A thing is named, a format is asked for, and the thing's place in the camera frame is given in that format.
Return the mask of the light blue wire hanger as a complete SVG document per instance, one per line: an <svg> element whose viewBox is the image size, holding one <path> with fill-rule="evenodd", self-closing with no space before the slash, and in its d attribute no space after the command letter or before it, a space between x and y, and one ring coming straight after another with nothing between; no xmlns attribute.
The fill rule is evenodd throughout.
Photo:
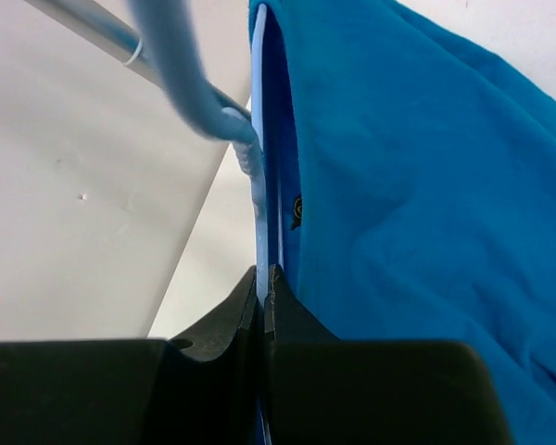
<svg viewBox="0 0 556 445"><path fill-rule="evenodd" d="M184 1L131 1L140 48L154 66L168 99L197 133L233 143L241 171L249 178L255 221L256 297L259 324L271 293L270 241L262 110L262 47L268 7L254 7L251 34L251 117L227 105L204 74L191 15Z"/></svg>

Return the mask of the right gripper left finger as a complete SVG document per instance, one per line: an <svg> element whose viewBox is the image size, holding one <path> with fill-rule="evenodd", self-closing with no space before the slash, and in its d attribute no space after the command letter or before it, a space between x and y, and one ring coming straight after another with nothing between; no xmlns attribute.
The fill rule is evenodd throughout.
<svg viewBox="0 0 556 445"><path fill-rule="evenodd" d="M254 443L255 287L170 339L0 343L0 444Z"/></svg>

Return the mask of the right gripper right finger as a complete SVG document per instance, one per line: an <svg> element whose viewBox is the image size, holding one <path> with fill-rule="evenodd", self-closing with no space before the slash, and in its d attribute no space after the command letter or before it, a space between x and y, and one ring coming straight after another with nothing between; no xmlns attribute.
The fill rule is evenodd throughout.
<svg viewBox="0 0 556 445"><path fill-rule="evenodd" d="M337 338L270 269L264 397L274 444L509 444L492 378L466 344Z"/></svg>

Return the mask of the blue t shirt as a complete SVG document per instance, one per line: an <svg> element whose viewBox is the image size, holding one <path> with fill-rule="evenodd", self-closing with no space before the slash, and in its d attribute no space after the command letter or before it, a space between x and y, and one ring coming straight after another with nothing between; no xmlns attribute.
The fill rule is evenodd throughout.
<svg viewBox="0 0 556 445"><path fill-rule="evenodd" d="M441 340L556 444L556 101L396 1L268 7L271 261L337 338Z"/></svg>

